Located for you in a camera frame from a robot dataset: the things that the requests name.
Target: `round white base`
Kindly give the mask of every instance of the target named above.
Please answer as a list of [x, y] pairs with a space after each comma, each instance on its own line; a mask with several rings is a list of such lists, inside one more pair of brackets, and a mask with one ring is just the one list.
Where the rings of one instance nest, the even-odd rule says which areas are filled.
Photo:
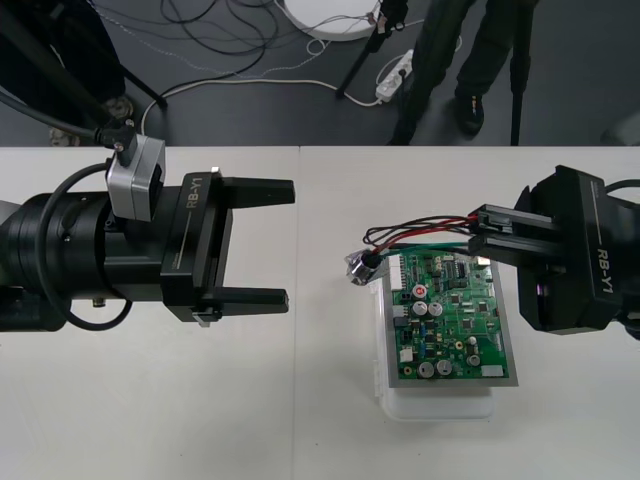
[[377, 11], [377, 0], [284, 0], [284, 7], [293, 24], [315, 38], [346, 42], [368, 37], [373, 26], [366, 20], [343, 18], [324, 23], [333, 17], [361, 17]]

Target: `capacitor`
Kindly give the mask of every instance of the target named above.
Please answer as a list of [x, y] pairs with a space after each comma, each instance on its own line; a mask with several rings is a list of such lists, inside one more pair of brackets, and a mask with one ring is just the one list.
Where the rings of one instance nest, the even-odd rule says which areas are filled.
[[435, 374], [433, 365], [429, 362], [421, 363], [418, 367], [418, 376], [420, 378], [431, 378]]
[[425, 287], [424, 285], [417, 284], [415, 287], [413, 287], [413, 290], [411, 290], [411, 294], [413, 295], [414, 298], [417, 298], [418, 300], [422, 300], [427, 296], [427, 287]]
[[439, 303], [430, 303], [429, 304], [429, 315], [432, 317], [439, 317], [442, 315], [442, 305]]
[[470, 355], [467, 357], [467, 364], [470, 367], [477, 367], [480, 365], [480, 357], [478, 355]]
[[411, 307], [411, 310], [413, 310], [413, 313], [415, 313], [419, 317], [422, 317], [423, 315], [427, 314], [427, 312], [429, 311], [429, 307], [424, 302], [416, 302]]
[[453, 367], [449, 360], [440, 360], [436, 364], [436, 370], [440, 375], [449, 375], [453, 371]]

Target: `microchip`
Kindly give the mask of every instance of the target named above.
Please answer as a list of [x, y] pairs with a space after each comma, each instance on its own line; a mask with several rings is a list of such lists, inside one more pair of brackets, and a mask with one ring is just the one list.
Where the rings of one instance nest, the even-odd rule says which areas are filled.
[[393, 319], [393, 326], [394, 327], [408, 327], [409, 326], [409, 319], [407, 317], [395, 317]]

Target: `white power strip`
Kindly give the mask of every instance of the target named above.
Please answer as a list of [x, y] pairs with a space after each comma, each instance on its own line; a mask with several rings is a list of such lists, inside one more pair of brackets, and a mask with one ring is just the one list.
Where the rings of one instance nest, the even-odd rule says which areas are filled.
[[388, 102], [393, 98], [393, 96], [400, 88], [402, 84], [402, 77], [400, 76], [400, 70], [404, 70], [407, 72], [405, 75], [405, 80], [409, 78], [409, 75], [413, 71], [413, 67], [411, 66], [411, 60], [413, 59], [413, 50], [409, 50], [404, 54], [393, 70], [389, 72], [389, 75], [385, 77], [385, 79], [378, 85], [376, 88], [376, 97], [383, 102]]

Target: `black shoe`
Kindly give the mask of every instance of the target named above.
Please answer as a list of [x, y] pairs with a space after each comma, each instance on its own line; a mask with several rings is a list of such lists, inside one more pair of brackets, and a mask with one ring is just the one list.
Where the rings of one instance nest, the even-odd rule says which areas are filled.
[[477, 135], [484, 123], [482, 97], [456, 96], [455, 117], [458, 127], [467, 135]]

